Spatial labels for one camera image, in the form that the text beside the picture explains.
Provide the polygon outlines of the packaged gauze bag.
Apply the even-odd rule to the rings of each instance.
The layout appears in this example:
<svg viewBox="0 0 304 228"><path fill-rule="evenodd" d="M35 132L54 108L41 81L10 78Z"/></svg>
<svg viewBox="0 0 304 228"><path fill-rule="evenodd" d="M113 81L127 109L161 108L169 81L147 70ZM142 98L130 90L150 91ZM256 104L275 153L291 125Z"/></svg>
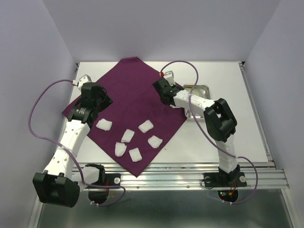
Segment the packaged gauze bag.
<svg viewBox="0 0 304 228"><path fill-rule="evenodd" d="M196 95L196 96L199 96L199 97L207 98L207 92L203 88L195 88L192 91L192 95Z"/></svg>

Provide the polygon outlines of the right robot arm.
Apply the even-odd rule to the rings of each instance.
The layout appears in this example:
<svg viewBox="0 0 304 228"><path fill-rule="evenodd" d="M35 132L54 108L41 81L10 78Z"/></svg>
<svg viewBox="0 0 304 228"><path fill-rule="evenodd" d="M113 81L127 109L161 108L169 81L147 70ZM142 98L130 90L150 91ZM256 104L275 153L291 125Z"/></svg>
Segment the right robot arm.
<svg viewBox="0 0 304 228"><path fill-rule="evenodd" d="M165 78L154 82L154 89L161 102L189 110L193 117L204 117L207 132L205 137L218 150L219 181L223 185L233 183L240 171L234 146L237 121L225 99L216 101L193 95L184 88L171 84Z"/></svg>

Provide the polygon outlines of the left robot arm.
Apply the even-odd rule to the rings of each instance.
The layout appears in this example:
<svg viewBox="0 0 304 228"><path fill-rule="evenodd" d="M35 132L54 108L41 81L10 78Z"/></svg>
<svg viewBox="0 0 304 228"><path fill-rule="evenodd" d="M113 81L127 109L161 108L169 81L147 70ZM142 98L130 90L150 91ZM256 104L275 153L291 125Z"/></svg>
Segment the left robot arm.
<svg viewBox="0 0 304 228"><path fill-rule="evenodd" d="M35 173L33 184L41 202L72 208L79 194L88 185L101 187L106 183L102 165L87 164L73 174L73 166L85 137L91 130L98 114L112 104L106 90L98 83L81 79L77 85L81 97L72 107L61 141L42 173Z"/></svg>

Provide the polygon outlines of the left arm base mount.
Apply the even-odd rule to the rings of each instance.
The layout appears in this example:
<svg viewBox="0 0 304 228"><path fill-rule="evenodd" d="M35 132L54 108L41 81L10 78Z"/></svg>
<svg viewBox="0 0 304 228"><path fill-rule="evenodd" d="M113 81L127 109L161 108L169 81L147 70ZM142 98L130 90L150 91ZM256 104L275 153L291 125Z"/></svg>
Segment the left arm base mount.
<svg viewBox="0 0 304 228"><path fill-rule="evenodd" d="M119 173L106 173L103 179L99 179L97 182L94 182L93 185L100 186L119 186L121 182L121 175ZM107 188L107 189L98 189L94 187L87 187L85 189L88 193L88 200L92 205L102 207L110 206L117 201L119 201L124 195L124 191L120 188Z"/></svg>

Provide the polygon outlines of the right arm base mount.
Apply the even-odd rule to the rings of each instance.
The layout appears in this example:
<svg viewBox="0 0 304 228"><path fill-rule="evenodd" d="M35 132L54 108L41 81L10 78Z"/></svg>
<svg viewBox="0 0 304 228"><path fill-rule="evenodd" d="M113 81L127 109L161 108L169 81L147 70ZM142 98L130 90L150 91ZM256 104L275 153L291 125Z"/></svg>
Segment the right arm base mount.
<svg viewBox="0 0 304 228"><path fill-rule="evenodd" d="M200 185L208 190L219 188L218 197L224 202L236 203L238 199L237 188L247 186L247 181L243 172L230 180L225 174L219 172L207 172L203 174Z"/></svg>

